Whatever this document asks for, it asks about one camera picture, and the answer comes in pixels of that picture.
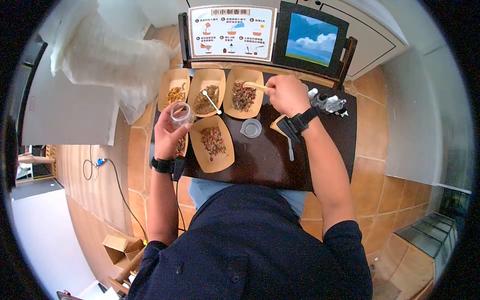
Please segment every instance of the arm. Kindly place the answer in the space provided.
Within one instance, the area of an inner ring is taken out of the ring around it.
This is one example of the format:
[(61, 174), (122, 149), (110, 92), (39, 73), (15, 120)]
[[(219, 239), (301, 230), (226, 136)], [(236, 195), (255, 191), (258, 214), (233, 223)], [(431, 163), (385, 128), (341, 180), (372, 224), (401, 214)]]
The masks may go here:
[[(175, 155), (177, 142), (190, 129), (190, 124), (174, 130), (170, 111), (176, 102), (167, 106), (155, 125), (155, 158), (169, 159)], [(150, 241), (158, 240), (169, 246), (178, 237), (179, 212), (172, 176), (152, 169), (150, 196), (147, 201), (147, 232)]]
[[(311, 107), (305, 86), (294, 76), (278, 75), (266, 83), (265, 93), (280, 113), (289, 118)], [(308, 151), (313, 189), (322, 205), (325, 233), (333, 225), (356, 220), (350, 183), (343, 159), (318, 117), (302, 132)]]

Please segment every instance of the clear plastic jar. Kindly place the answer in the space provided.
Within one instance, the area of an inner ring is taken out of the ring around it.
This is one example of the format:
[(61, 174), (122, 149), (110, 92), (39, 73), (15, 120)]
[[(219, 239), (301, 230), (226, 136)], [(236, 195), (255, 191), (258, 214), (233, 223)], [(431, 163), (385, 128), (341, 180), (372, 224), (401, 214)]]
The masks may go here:
[(183, 124), (193, 124), (195, 121), (195, 113), (185, 102), (179, 102), (172, 107), (170, 112), (172, 125), (175, 129), (180, 128)]

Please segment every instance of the power cord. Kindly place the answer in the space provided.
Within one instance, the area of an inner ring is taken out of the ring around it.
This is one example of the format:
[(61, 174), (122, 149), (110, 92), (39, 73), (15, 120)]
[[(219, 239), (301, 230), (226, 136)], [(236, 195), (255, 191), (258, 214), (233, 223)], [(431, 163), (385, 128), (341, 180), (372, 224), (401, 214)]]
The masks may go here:
[[(84, 178), (86, 180), (91, 180), (92, 178), (92, 175), (93, 175), (93, 167), (95, 168), (98, 168), (100, 167), (101, 165), (103, 165), (106, 161), (109, 161), (112, 163), (112, 166), (113, 166), (113, 169), (115, 170), (115, 177), (117, 178), (117, 185), (118, 185), (118, 188), (119, 188), (119, 191), (120, 191), (120, 195), (122, 197), (122, 200), (123, 200), (123, 203), (125, 204), (125, 206), (127, 207), (128, 211), (130, 212), (130, 214), (133, 216), (133, 218), (137, 221), (138, 225), (140, 225), (140, 228), (142, 229), (142, 232), (144, 233), (144, 237), (145, 237), (145, 242), (148, 242), (148, 238), (147, 238), (147, 234), (142, 226), (142, 224), (140, 223), (140, 221), (137, 219), (137, 217), (133, 214), (132, 210), (130, 209), (130, 207), (128, 206), (127, 202), (125, 201), (125, 197), (123, 196), (123, 193), (121, 191), (121, 186), (120, 186), (120, 181), (119, 181), (119, 176), (118, 176), (118, 173), (117, 173), (117, 168), (115, 167), (115, 164), (113, 163), (113, 161), (110, 159), (110, 158), (99, 158), (96, 163), (93, 163), (92, 161), (92, 145), (90, 145), (90, 149), (89, 149), (89, 154), (90, 154), (90, 159), (86, 159), (84, 160), (84, 164), (83, 164), (83, 168), (82, 168), (82, 173), (84, 175)], [(88, 162), (90, 163), (90, 176), (87, 177), (85, 175), (85, 163)], [(178, 200), (178, 190), (179, 190), (179, 181), (180, 180), (177, 180), (177, 188), (175, 190), (175, 200), (177, 201), (177, 207), (178, 207), (178, 210), (180, 212), (180, 216), (181, 216), (181, 221), (182, 221), (182, 224), (183, 224), (183, 229), (181, 228), (178, 228), (179, 230), (181, 231), (186, 231), (186, 228), (185, 228), (185, 221), (183, 220), (183, 214), (181, 212), (181, 209), (180, 209), (180, 204), (179, 204), (179, 200)]]
[(179, 208), (179, 212), (180, 212), (180, 216), (181, 216), (181, 222), (183, 224), (183, 229), (179, 228), (179, 230), (186, 231), (185, 230), (185, 221), (183, 221), (183, 214), (181, 213), (180, 204), (179, 204), (179, 181), (180, 181), (180, 179), (177, 180), (177, 188), (175, 189), (175, 199), (177, 200), (177, 206)]
[[(84, 174), (84, 177), (86, 180), (91, 180), (92, 178), (92, 174), (93, 174), (93, 167), (95, 168), (98, 168), (100, 167), (101, 165), (103, 165), (106, 161), (109, 161), (112, 163), (112, 166), (113, 166), (113, 169), (115, 170), (115, 177), (117, 178), (117, 184), (118, 184), (118, 187), (119, 187), (119, 191), (120, 191), (120, 195), (121, 195), (121, 198), (123, 200), (123, 203), (125, 204), (125, 206), (127, 207), (128, 211), (130, 212), (130, 214), (133, 216), (133, 218), (138, 222), (138, 225), (140, 225), (140, 228), (142, 229), (142, 232), (144, 233), (144, 237), (145, 237), (145, 240), (144, 240), (144, 244), (146, 245), (146, 243), (148, 243), (148, 238), (147, 238), (147, 234), (145, 233), (145, 230), (142, 226), (142, 224), (140, 223), (140, 221), (137, 219), (137, 217), (133, 214), (132, 210), (130, 209), (130, 207), (128, 206), (127, 202), (125, 201), (125, 197), (123, 196), (123, 193), (121, 191), (121, 186), (120, 186), (120, 181), (119, 181), (119, 175), (117, 173), (117, 168), (115, 167), (115, 164), (113, 163), (113, 161), (110, 159), (110, 158), (99, 158), (96, 163), (93, 163), (92, 161), (92, 145), (90, 145), (90, 159), (86, 159), (84, 160), (84, 165), (83, 165), (83, 168), (82, 168), (82, 173)], [(86, 162), (89, 162), (90, 163), (90, 176), (87, 177), (85, 175), (85, 163)]]

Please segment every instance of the blue plug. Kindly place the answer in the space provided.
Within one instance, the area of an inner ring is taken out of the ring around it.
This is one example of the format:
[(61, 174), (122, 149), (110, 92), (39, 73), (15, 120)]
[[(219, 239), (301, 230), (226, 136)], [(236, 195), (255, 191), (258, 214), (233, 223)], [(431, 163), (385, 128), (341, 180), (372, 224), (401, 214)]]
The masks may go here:
[(105, 158), (99, 158), (95, 163), (95, 167), (103, 165), (106, 161), (107, 160)]

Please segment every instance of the navy shirt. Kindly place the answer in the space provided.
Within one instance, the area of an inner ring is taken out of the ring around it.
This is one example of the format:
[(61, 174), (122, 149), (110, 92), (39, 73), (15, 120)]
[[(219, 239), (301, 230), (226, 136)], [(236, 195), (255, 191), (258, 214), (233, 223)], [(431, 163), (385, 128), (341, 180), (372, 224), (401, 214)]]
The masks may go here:
[(205, 202), (169, 247), (148, 243), (133, 299), (371, 299), (355, 221), (323, 243), (275, 190), (232, 185)]

